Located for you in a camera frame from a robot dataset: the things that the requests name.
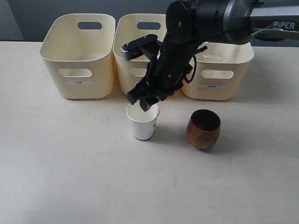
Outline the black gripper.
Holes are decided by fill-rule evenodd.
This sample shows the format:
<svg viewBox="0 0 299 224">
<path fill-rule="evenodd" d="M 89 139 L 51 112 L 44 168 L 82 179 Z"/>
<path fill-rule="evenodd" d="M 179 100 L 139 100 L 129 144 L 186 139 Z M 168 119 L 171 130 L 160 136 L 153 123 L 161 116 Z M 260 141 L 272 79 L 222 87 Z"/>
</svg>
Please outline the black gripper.
<svg viewBox="0 0 299 224">
<path fill-rule="evenodd" d="M 165 100 L 182 88 L 183 79 L 193 67 L 190 60 L 194 56 L 194 41 L 177 43 L 166 35 L 160 49 L 150 60 L 145 78 L 127 93 L 127 100 L 139 105 L 147 112 L 154 104 Z"/>
</svg>

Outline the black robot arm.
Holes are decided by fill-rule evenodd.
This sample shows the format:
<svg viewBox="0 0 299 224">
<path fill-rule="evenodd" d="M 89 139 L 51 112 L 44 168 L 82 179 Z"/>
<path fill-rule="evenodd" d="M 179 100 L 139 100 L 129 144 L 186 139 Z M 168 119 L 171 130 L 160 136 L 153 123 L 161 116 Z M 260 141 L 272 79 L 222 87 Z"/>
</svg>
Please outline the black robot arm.
<svg viewBox="0 0 299 224">
<path fill-rule="evenodd" d="M 130 104 L 144 111 L 190 83 L 196 65 L 190 61 L 206 50 L 205 42 L 243 45 L 252 38 L 276 42 L 299 38 L 299 3 L 296 0 L 177 0 L 166 12 L 162 41 L 148 34 L 121 47 L 125 60 L 149 59 L 146 74 L 127 93 Z"/>
</svg>

